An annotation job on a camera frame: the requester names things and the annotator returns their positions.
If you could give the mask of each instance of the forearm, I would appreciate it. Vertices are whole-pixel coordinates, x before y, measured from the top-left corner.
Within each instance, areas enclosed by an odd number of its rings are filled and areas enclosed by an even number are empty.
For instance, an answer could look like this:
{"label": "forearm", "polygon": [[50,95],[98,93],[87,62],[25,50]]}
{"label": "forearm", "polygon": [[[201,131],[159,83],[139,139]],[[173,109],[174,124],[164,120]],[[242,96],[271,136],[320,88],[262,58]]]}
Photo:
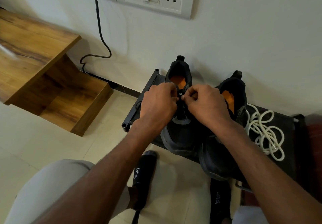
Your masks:
{"label": "forearm", "polygon": [[36,223],[103,223],[111,218],[140,156],[155,138],[147,121],[135,121],[127,136]]}
{"label": "forearm", "polygon": [[213,131],[234,157],[269,223],[321,222],[321,204],[261,152],[240,125],[229,122],[215,128]]}

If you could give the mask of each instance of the floor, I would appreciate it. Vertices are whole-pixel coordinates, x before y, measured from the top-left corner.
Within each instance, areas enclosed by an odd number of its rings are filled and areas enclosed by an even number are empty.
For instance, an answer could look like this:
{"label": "floor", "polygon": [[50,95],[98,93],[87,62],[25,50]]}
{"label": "floor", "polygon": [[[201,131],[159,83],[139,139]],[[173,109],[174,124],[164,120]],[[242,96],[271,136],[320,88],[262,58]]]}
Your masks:
{"label": "floor", "polygon": [[[97,163],[126,135],[121,124],[136,98],[114,91],[83,137],[13,105],[0,104],[0,223],[22,186],[45,165],[60,159]],[[199,164],[155,145],[160,159],[147,207],[139,223],[209,223],[210,178]],[[133,177],[128,181],[131,186]],[[232,216],[240,203],[240,190],[232,188]],[[113,218],[112,224],[132,222],[133,210]]]}

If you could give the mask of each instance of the wall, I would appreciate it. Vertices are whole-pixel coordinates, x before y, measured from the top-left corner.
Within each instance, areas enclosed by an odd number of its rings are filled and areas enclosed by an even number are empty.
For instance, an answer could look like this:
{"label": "wall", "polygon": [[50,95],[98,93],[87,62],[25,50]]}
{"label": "wall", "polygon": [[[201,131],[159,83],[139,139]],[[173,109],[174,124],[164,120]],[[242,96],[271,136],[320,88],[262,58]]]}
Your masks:
{"label": "wall", "polygon": [[[194,83],[217,85],[243,72],[250,103],[288,115],[322,114],[322,0],[195,0],[191,20],[99,0],[103,36],[113,57],[86,69],[141,91],[154,69],[177,55]],[[108,54],[99,39],[94,0],[0,0],[0,6],[79,33],[68,52]]]}

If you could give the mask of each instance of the orange insole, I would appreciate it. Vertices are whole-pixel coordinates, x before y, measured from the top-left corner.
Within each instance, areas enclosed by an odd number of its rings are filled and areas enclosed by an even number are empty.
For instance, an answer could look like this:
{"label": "orange insole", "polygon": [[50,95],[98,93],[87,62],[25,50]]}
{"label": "orange insole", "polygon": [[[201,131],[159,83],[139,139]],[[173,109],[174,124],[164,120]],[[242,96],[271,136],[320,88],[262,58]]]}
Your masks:
{"label": "orange insole", "polygon": [[179,89],[183,89],[185,86],[185,78],[181,75],[174,75],[170,78],[170,81],[178,85]]}
{"label": "orange insole", "polygon": [[235,100],[234,95],[228,92],[227,90],[222,92],[222,96],[225,98],[225,100],[228,103],[228,108],[232,111],[233,114],[235,114],[234,106],[235,106]]}

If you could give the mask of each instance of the person's left hand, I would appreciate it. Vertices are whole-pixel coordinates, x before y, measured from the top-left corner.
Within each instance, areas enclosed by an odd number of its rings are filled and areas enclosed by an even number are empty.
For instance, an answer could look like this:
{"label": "person's left hand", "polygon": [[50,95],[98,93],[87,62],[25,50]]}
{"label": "person's left hand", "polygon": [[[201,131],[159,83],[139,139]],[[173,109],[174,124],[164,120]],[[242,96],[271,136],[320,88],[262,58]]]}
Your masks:
{"label": "person's left hand", "polygon": [[177,89],[173,83],[152,85],[144,93],[140,119],[147,120],[151,127],[161,132],[177,110]]}

